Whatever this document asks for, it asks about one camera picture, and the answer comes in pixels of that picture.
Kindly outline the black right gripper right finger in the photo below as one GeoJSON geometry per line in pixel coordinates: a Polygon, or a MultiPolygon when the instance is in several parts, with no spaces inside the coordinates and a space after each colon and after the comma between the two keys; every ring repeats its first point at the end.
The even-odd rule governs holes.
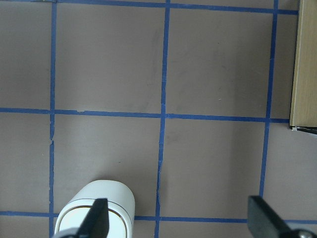
{"type": "Polygon", "coordinates": [[[248,230],[254,238],[315,238],[316,233],[303,228],[291,228],[260,197],[248,197],[248,230]]]}

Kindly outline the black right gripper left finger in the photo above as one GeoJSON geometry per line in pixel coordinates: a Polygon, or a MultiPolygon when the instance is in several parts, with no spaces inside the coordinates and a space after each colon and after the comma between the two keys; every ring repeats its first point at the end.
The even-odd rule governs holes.
{"type": "Polygon", "coordinates": [[[106,238],[109,232],[108,200],[96,199],[80,225],[79,238],[106,238]]]}

